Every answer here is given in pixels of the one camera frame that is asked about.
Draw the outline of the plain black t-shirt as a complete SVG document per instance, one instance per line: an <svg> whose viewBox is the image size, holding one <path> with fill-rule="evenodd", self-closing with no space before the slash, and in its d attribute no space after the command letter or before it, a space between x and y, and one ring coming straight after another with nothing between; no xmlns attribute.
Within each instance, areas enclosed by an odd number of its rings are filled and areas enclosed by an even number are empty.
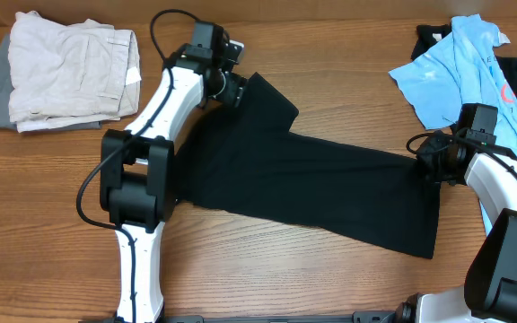
<svg viewBox="0 0 517 323"><path fill-rule="evenodd" d="M180 147L178 198L431 258L440 188L418 162L297 135L297 114L261 75L251 76L239 106L205 114Z"/></svg>

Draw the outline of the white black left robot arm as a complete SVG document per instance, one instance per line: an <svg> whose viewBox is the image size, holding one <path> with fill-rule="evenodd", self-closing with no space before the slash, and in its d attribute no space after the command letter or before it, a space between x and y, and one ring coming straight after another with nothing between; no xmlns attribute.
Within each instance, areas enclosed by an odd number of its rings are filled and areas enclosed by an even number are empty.
<svg viewBox="0 0 517 323"><path fill-rule="evenodd" d="M203 63L194 47L179 53L143 112L101 142L100 200L117 230L121 292L115 322L157 322L164 300L160 283L162 232L172 214L174 142L204 100L237 105L245 79L233 72L242 43L226 43L215 63Z"/></svg>

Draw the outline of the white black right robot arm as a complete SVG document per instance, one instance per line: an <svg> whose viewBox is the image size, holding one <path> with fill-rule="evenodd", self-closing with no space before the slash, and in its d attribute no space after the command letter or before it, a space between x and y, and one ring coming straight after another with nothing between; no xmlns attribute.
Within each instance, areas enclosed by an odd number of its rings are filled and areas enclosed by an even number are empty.
<svg viewBox="0 0 517 323"><path fill-rule="evenodd" d="M489 134L423 133L413 151L435 179L470 187L492 219L466 275L446 292L415 294L390 322L517 322L517 156Z"/></svg>

